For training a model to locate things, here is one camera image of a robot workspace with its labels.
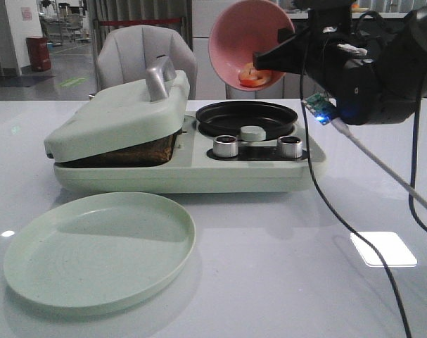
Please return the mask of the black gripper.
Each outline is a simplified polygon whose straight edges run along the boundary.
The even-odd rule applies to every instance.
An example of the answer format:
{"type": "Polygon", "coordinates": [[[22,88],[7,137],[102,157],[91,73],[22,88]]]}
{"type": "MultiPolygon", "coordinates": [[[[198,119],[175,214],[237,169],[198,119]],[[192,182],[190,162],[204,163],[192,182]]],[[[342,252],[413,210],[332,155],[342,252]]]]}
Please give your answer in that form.
{"type": "Polygon", "coordinates": [[[370,63],[358,56],[353,47],[359,42],[352,36],[349,6],[313,8],[308,11],[309,31],[284,27],[278,29],[277,45],[269,51],[253,53],[258,70],[302,74],[307,48],[307,74],[336,99],[338,115],[350,125],[371,120],[381,86],[370,63]]]}

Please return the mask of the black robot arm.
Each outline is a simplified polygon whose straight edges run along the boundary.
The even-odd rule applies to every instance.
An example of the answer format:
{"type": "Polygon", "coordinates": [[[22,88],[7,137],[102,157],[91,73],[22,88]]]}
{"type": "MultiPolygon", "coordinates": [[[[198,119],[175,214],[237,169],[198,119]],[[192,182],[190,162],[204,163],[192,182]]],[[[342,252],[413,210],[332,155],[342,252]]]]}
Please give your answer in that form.
{"type": "Polygon", "coordinates": [[[307,26],[253,54],[257,69],[307,74],[335,100],[348,125],[406,120],[427,95],[427,6],[410,11],[385,42],[352,23],[351,1],[297,1],[307,26]]]}

